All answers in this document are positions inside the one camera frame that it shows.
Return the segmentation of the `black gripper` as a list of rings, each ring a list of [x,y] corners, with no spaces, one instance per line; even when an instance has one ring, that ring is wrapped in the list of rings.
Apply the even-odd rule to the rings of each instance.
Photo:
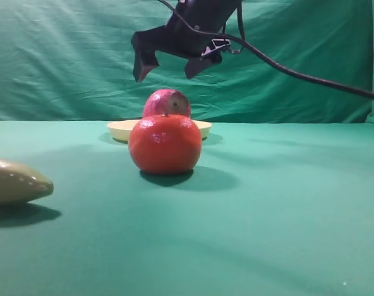
[[[240,1],[179,1],[165,26],[137,31],[131,44],[135,53],[133,75],[141,83],[147,74],[158,67],[156,51],[190,59],[184,69],[188,79],[222,62],[221,55],[204,58],[201,53],[212,39],[197,32],[220,33],[235,10],[241,8]]]

